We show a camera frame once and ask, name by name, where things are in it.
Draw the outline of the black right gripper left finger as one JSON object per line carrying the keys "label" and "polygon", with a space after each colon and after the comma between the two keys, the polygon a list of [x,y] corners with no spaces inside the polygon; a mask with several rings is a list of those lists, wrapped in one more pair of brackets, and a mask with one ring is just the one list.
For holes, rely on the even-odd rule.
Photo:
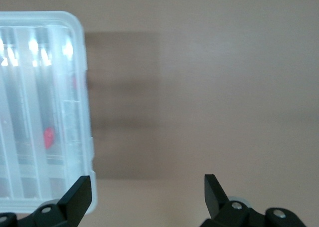
{"label": "black right gripper left finger", "polygon": [[22,219],[0,213],[0,227],[78,227],[91,202],[90,176],[81,176],[56,203],[43,204]]}

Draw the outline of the clear ribbed plastic lid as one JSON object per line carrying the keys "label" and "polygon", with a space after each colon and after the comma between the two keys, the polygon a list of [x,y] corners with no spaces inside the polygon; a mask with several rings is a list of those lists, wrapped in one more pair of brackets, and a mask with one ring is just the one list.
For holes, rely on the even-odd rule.
{"label": "clear ribbed plastic lid", "polygon": [[[43,133],[55,130],[46,149]],[[0,212],[31,213],[90,176],[97,205],[83,27],[65,11],[0,11]]]}

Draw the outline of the red block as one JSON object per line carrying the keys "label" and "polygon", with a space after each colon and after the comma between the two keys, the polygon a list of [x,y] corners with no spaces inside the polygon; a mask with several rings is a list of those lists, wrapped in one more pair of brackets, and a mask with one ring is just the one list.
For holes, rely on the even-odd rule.
{"label": "red block", "polygon": [[46,149],[49,149],[54,144],[55,139],[55,130],[53,127],[48,127],[44,130],[43,133],[44,146]]}

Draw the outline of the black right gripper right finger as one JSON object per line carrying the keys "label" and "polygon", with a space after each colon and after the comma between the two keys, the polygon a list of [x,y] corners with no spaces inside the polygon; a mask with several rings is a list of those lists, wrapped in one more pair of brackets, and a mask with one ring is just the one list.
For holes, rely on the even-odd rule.
{"label": "black right gripper right finger", "polygon": [[210,218],[200,227],[306,227],[290,210],[269,208],[260,214],[241,201],[231,201],[214,174],[204,176],[204,197]]}

